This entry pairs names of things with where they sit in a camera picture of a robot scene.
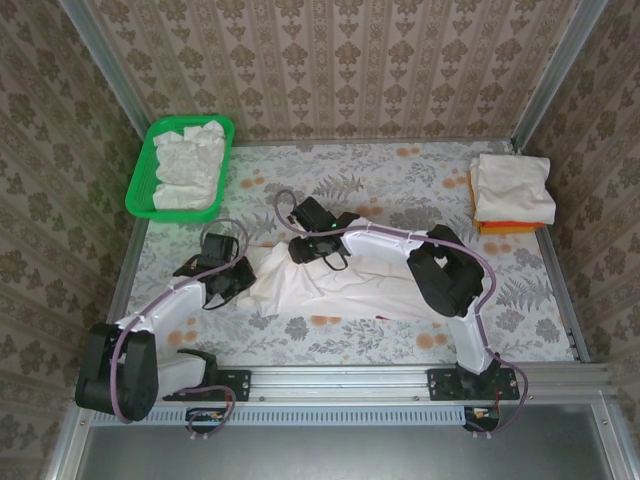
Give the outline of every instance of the wall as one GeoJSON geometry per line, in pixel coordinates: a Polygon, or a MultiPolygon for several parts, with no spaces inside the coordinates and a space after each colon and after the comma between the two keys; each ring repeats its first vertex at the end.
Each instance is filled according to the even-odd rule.
{"type": "Polygon", "coordinates": [[[527,150],[552,160],[552,237],[590,351],[613,362],[638,440],[639,1],[608,3],[527,150]]]}
{"type": "Polygon", "coordinates": [[[139,144],[56,1],[1,1],[0,478],[47,466],[127,246],[139,144]]]}
{"type": "Polygon", "coordinates": [[[508,137],[576,0],[91,0],[147,115],[238,140],[508,137]]]}

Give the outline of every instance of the stack of folded cloths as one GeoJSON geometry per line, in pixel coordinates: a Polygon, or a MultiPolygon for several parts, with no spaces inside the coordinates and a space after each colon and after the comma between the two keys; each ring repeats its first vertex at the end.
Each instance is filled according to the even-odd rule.
{"type": "Polygon", "coordinates": [[[473,224],[481,234],[530,233],[553,224],[549,159],[481,154],[471,161],[473,224]]]}

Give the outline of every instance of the fern pattern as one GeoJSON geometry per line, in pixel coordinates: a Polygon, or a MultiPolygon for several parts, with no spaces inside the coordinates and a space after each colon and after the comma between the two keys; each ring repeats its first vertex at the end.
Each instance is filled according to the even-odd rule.
{"type": "MultiPolygon", "coordinates": [[[[273,200],[278,191],[289,189],[298,202],[312,195],[336,216],[358,212],[376,223],[419,230],[437,223],[448,225],[496,271],[498,293],[483,310],[492,346],[509,360],[571,360],[535,237],[479,236],[471,222],[468,186],[457,182],[471,158],[506,152],[506,144],[412,144],[405,150],[420,153],[409,157],[396,156],[399,148],[397,144],[349,144],[234,149],[219,217],[242,221],[252,246],[287,241],[295,235],[275,218],[273,200]],[[452,185],[447,179],[456,180],[455,186],[445,187],[452,185]],[[486,248],[489,243],[495,244],[492,249],[486,248]]],[[[292,199],[283,196],[281,212],[286,215],[292,208],[292,199]]],[[[158,295],[178,266],[199,251],[202,227],[149,224],[129,313],[158,295]]],[[[240,236],[239,229],[229,224],[213,225],[211,231],[240,236]]],[[[313,313],[267,315],[231,302],[219,310],[189,314],[176,331],[182,334],[178,335],[182,346],[214,353],[229,366],[456,360],[449,328],[441,321],[330,318],[313,313]]],[[[175,346],[159,345],[163,352],[175,351],[175,346]]]]}

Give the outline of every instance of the robotic arm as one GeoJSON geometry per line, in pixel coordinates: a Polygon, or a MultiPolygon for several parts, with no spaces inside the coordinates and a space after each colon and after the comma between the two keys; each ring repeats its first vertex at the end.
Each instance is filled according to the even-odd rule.
{"type": "MultiPolygon", "coordinates": [[[[456,370],[445,375],[448,385],[438,388],[447,391],[448,399],[452,395],[458,395],[460,399],[494,397],[501,369],[485,349],[474,316],[474,302],[482,293],[484,276],[474,258],[451,247],[413,239],[408,231],[376,226],[354,213],[343,213],[336,218],[311,197],[294,208],[289,221],[310,233],[290,242],[289,253],[295,263],[327,261],[333,253],[340,255],[344,268],[348,265],[346,257],[355,255],[406,262],[425,302],[433,310],[432,318],[435,315],[438,320],[447,322],[456,345],[456,370]],[[361,228],[335,235],[312,236],[346,227],[361,228]]],[[[413,235],[427,235],[443,243],[463,245],[453,231],[443,225],[413,235]]],[[[202,253],[187,261],[174,276],[192,277],[228,263],[234,256],[234,245],[237,247],[237,241],[232,237],[208,234],[202,253]]],[[[155,336],[166,338],[187,315],[203,308],[215,295],[224,300],[222,306],[254,281],[253,270],[243,258],[233,268],[174,290],[135,325],[126,340],[123,350],[126,355],[118,359],[118,405],[127,418],[141,420],[156,399],[183,388],[220,383],[215,356],[204,352],[180,350],[158,364],[155,336]]],[[[76,387],[76,403],[80,407],[113,413],[109,382],[113,346],[122,329],[134,318],[136,315],[114,325],[98,324],[91,329],[76,387]]]]}

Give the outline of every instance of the patterned wallpaper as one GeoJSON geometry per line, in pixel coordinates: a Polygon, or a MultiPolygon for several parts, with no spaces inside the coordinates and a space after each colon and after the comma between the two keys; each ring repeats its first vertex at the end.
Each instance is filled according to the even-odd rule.
{"type": "Polygon", "coordinates": [[[608,3],[530,150],[552,159],[565,279],[640,440],[639,1],[608,3]]]}
{"type": "Polygon", "coordinates": [[[90,0],[149,118],[243,141],[509,137],[577,0],[90,0]]]}
{"type": "Polygon", "coordinates": [[[139,147],[56,1],[0,1],[0,478],[47,467],[127,246],[139,147]]]}

